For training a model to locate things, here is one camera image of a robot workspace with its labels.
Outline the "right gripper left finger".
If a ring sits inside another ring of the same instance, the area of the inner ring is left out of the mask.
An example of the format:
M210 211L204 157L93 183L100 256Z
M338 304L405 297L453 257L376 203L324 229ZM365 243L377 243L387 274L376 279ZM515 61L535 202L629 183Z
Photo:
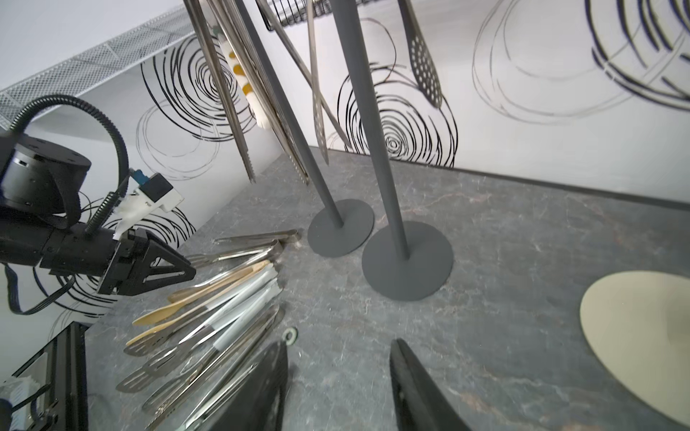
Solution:
M288 377L287 344L273 342L210 430L282 430Z

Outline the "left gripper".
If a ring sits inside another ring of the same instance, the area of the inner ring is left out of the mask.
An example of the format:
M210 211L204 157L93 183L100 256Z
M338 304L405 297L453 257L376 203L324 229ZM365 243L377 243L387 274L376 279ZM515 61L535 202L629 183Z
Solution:
M79 190L91 167L73 150L27 135L1 136L1 260L58 275L100 278L99 293L136 296L190 281L183 255L144 229L120 239L88 232Z

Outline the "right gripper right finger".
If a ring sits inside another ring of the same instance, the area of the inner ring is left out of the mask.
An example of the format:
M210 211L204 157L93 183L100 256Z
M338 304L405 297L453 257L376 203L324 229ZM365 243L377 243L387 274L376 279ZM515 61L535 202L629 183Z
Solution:
M389 367L399 430L470 430L404 339L392 341Z

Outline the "dark grey rack stand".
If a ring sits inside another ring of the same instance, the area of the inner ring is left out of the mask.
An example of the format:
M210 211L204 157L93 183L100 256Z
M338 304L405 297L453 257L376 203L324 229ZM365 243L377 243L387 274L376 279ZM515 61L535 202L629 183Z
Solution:
M388 221L363 251L363 274L382 296L399 302L420 301L445 284L453 268L454 253L440 230L403 219L358 7L353 1L334 1L332 9Z
M256 52L259 69L267 78L270 94L276 99L279 118L287 123L289 136L293 138L299 157L325 206L314 217L307 230L309 246L316 254L327 258L347 255L357 250L371 235L374 226L373 209L358 199L333 199L250 14L242 1L232 1L230 5L236 10L244 32Z

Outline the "white handled steel tongs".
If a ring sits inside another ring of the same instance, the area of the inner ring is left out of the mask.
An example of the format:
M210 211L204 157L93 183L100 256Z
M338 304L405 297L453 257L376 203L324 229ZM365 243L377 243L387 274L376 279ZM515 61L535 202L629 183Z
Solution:
M269 121L268 116L266 115L262 107L261 101L254 92L253 86L247 78L242 65L237 59L231 44L221 32L217 32L216 36L224 60L230 67L231 72L235 77L235 80L237 80L239 86L241 87L241 90L249 103L252 113L255 116L255 120L257 121L258 126L261 129L271 129L271 122Z

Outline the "perforated steel tongs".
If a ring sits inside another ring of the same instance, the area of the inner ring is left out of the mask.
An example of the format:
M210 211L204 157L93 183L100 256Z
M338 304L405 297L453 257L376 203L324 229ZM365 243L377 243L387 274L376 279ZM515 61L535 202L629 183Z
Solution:
M443 103L440 79L438 79L436 66L423 37L413 5L409 0L398 0L398 7L403 21L413 76L427 101L439 110Z

